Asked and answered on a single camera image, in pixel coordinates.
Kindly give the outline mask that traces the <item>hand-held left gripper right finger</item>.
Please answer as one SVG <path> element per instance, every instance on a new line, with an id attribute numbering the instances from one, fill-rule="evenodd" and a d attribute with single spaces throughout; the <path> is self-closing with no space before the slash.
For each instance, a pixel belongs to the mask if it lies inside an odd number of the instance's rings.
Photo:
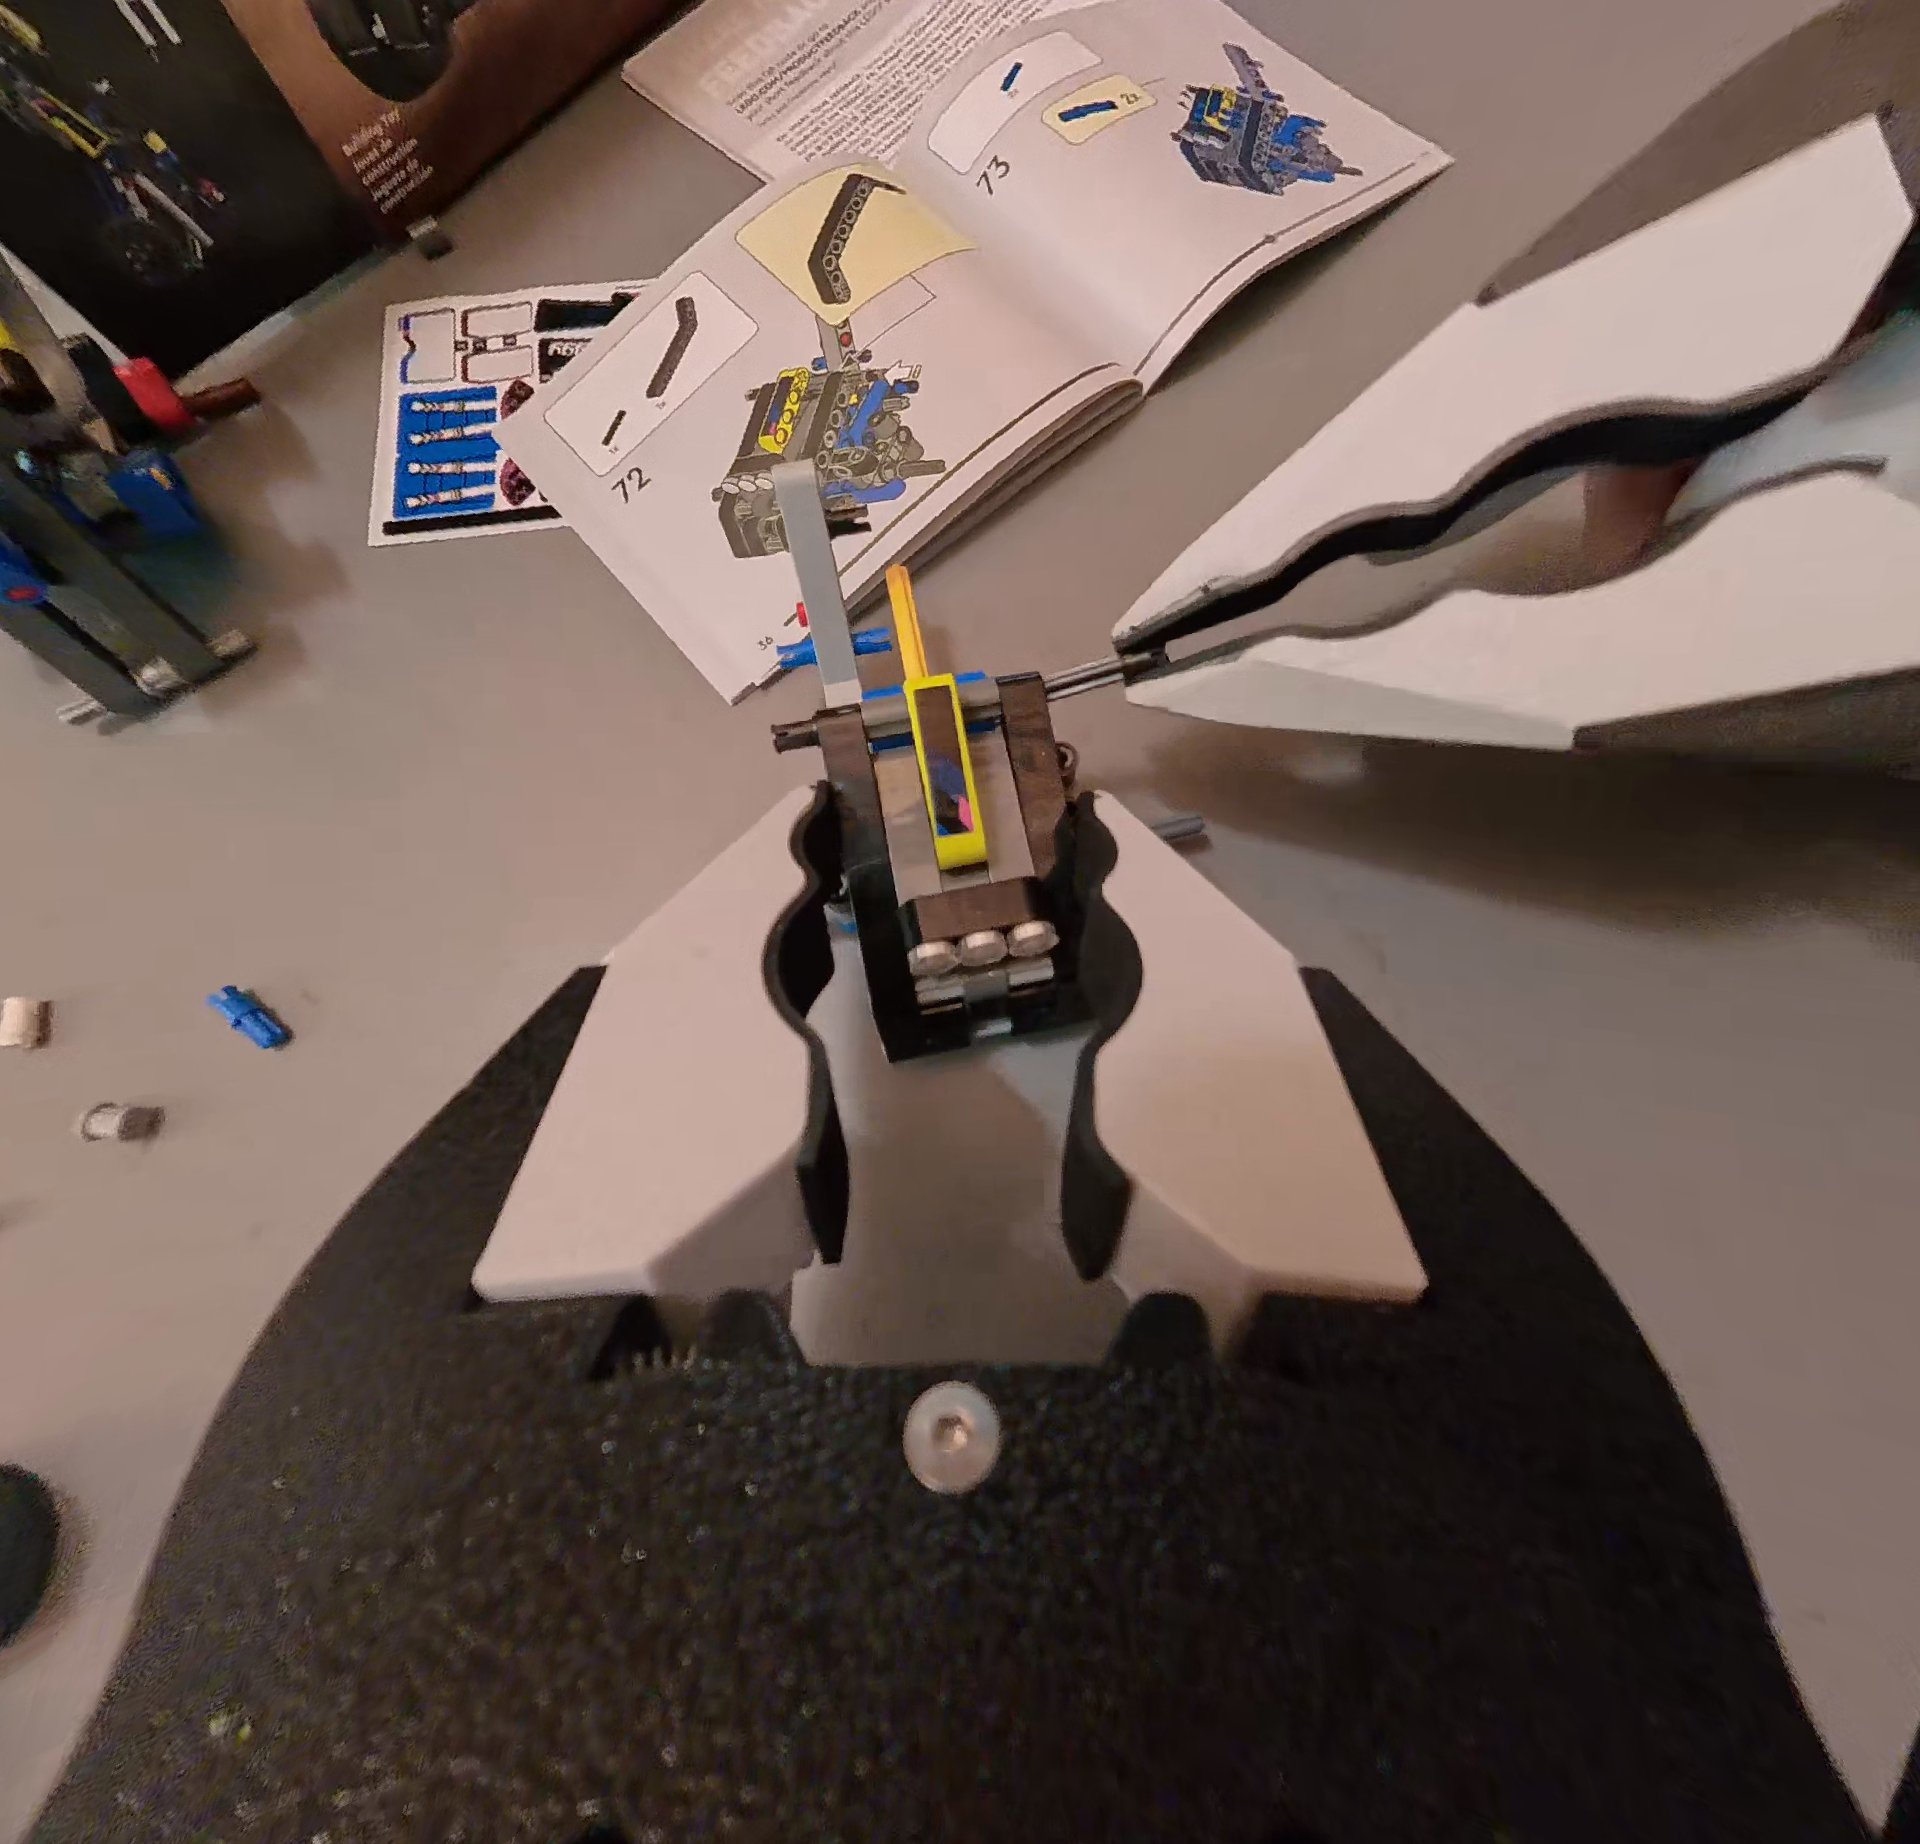
<path id="1" fill-rule="evenodd" d="M 1415 1303 L 1429 1270 L 1294 954 L 1115 795 L 1069 830 L 1095 1017 L 1062 1141 L 1076 1273 L 1191 1300 L 1219 1351 L 1266 1297 Z"/>

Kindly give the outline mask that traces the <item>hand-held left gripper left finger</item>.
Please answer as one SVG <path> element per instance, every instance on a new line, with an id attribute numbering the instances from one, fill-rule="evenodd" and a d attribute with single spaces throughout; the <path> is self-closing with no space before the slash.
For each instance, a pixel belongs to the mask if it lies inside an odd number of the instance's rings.
<path id="1" fill-rule="evenodd" d="M 831 784 L 787 793 L 609 954 L 472 1290 L 787 1291 L 840 1261 L 851 1155 L 808 1016 L 835 975 Z"/>

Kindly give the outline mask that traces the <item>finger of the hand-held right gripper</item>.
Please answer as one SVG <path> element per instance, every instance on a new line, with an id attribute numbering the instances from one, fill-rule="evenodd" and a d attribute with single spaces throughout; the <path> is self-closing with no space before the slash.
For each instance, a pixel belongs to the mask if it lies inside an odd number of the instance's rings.
<path id="1" fill-rule="evenodd" d="M 1124 697 L 1215 726 L 1431 746 L 1914 753 L 1919 510 L 1863 467 L 1814 470 L 1600 583 L 1453 590 L 1374 631 L 1191 655 Z"/>
<path id="2" fill-rule="evenodd" d="M 1836 361 L 1914 226 L 1864 114 L 1489 302 L 1468 302 L 1196 538 L 1116 621 L 1157 654 L 1326 566 L 1437 546 L 1500 491 L 1673 463 Z"/>

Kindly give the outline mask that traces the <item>small black yellow toy brick model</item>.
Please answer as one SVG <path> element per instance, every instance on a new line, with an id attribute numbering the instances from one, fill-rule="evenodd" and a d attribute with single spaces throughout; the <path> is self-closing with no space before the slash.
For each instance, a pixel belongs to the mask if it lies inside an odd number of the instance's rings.
<path id="1" fill-rule="evenodd" d="M 1076 1024 L 1113 1038 L 1141 997 L 1141 944 L 1109 899 L 1116 833 L 1079 787 L 1053 708 L 1154 669 L 1159 655 L 1054 673 L 939 669 L 910 573 L 892 566 L 901 675 L 867 688 L 832 546 L 862 519 L 829 507 L 808 463 L 779 463 L 772 477 L 822 681 L 812 715 L 772 736 L 779 751 L 824 761 L 829 887 L 851 912 L 886 1056 Z"/>

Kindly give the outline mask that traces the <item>dark toy set box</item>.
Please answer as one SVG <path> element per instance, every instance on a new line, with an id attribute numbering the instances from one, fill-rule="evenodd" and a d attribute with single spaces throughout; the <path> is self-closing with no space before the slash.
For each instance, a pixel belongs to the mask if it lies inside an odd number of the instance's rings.
<path id="1" fill-rule="evenodd" d="M 439 218 L 693 0 L 2 0 L 5 247 L 181 375 Z"/>

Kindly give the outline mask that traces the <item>open instruction booklet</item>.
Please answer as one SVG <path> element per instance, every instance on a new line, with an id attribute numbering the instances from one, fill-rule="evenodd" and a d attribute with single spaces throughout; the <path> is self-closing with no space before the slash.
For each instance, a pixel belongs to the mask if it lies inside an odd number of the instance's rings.
<path id="1" fill-rule="evenodd" d="M 1453 164 L 1225 0 L 1111 0 L 959 61 L 891 159 L 831 153 L 714 223 L 501 447 L 729 701 L 842 603 L 1141 405 L 1266 272 Z"/>

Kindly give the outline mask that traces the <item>blue sticker sheet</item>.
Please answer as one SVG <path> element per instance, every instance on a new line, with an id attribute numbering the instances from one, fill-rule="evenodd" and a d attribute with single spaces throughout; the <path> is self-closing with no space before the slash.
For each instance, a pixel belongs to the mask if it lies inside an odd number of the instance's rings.
<path id="1" fill-rule="evenodd" d="M 383 323 L 366 539 L 375 548 L 564 528 L 501 441 L 649 278 L 399 302 Z"/>

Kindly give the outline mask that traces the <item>round black object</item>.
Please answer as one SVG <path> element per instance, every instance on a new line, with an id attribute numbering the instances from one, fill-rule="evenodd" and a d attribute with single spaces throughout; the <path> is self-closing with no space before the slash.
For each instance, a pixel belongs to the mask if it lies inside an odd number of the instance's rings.
<path id="1" fill-rule="evenodd" d="M 61 1555 L 61 1509 L 36 1471 L 2 1464 L 2 1645 L 38 1613 Z"/>

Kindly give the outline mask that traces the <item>large dark blue toy brick model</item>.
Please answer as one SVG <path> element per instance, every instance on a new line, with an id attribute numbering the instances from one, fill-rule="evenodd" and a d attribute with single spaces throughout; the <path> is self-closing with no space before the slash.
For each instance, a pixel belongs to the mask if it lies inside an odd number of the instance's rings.
<path id="1" fill-rule="evenodd" d="M 2 629 L 68 685 L 68 726 L 152 718 L 256 654 L 143 567 L 214 539 L 178 460 L 209 425 L 155 361 L 62 334 L 5 257 Z"/>

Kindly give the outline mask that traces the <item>white printed leaflet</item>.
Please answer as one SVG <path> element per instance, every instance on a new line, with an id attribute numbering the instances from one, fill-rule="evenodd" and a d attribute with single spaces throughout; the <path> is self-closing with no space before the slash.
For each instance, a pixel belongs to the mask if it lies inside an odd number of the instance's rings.
<path id="1" fill-rule="evenodd" d="M 805 162 L 898 153 L 974 50 L 1115 0 L 701 0 L 622 81 L 764 181 Z"/>

